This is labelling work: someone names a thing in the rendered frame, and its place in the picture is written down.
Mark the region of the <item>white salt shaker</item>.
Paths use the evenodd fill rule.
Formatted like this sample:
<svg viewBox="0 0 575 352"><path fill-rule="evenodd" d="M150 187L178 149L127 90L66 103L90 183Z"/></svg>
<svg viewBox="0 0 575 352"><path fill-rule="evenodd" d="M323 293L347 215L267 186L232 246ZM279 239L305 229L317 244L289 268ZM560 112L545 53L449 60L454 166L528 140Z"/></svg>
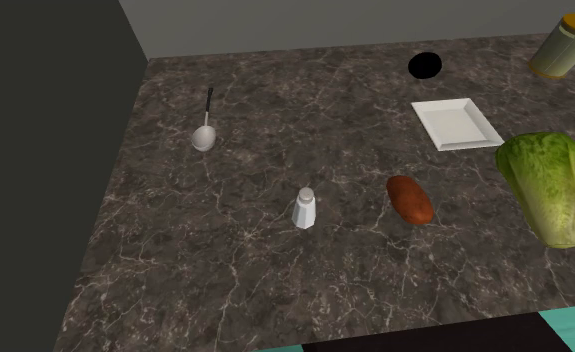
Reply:
<svg viewBox="0 0 575 352"><path fill-rule="evenodd" d="M292 222L297 228L308 229L316 219L316 198L314 191L309 187L299 190L295 199Z"/></svg>

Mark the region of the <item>brown potato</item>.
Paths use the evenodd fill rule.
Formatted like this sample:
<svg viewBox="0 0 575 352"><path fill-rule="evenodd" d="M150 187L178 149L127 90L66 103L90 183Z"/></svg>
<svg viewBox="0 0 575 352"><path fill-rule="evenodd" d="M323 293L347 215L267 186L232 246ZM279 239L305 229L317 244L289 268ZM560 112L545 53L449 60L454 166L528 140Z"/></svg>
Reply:
<svg viewBox="0 0 575 352"><path fill-rule="evenodd" d="M393 176L386 188L391 204L401 218L410 224L427 224L434 217L431 201L422 187L408 176Z"/></svg>

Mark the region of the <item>white rectangular plate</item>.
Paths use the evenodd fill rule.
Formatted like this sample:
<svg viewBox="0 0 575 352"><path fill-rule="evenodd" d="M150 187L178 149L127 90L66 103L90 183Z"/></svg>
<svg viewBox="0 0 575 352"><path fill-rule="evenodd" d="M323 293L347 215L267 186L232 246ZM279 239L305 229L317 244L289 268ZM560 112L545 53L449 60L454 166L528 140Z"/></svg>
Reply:
<svg viewBox="0 0 575 352"><path fill-rule="evenodd" d="M438 151L498 147L504 140L470 98L412 102Z"/></svg>

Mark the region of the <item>black round disc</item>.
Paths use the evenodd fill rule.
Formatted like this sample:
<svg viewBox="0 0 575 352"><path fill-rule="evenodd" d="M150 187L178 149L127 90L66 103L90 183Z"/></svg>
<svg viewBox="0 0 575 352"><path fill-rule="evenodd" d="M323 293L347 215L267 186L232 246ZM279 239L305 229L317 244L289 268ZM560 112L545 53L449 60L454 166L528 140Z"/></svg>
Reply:
<svg viewBox="0 0 575 352"><path fill-rule="evenodd" d="M440 73L443 62L434 52L421 52L409 60L408 71L416 79L430 79Z"/></svg>

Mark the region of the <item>dark robot stand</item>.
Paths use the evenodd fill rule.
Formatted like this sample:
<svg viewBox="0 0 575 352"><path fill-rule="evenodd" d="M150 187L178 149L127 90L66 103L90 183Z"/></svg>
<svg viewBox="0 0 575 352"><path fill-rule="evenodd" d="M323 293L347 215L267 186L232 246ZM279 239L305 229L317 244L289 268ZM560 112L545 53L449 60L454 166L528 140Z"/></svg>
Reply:
<svg viewBox="0 0 575 352"><path fill-rule="evenodd" d="M572 352L539 313L307 343L304 352Z"/></svg>

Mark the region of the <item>green lettuce head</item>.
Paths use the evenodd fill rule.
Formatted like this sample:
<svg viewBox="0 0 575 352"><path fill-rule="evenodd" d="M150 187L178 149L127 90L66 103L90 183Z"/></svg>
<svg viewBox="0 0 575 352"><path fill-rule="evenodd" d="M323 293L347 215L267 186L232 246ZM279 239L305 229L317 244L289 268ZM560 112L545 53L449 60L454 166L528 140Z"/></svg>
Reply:
<svg viewBox="0 0 575 352"><path fill-rule="evenodd" d="M575 141L521 134L498 147L495 161L535 236L550 248L575 247Z"/></svg>

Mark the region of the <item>pale jar with yellow lid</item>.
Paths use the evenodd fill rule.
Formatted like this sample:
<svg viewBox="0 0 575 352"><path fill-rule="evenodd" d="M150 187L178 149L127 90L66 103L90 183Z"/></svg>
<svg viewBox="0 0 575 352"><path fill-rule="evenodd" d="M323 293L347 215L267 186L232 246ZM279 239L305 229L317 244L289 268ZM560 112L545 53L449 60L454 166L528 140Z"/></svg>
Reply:
<svg viewBox="0 0 575 352"><path fill-rule="evenodd" d="M561 79L575 67L575 13L565 14L528 62L536 74Z"/></svg>

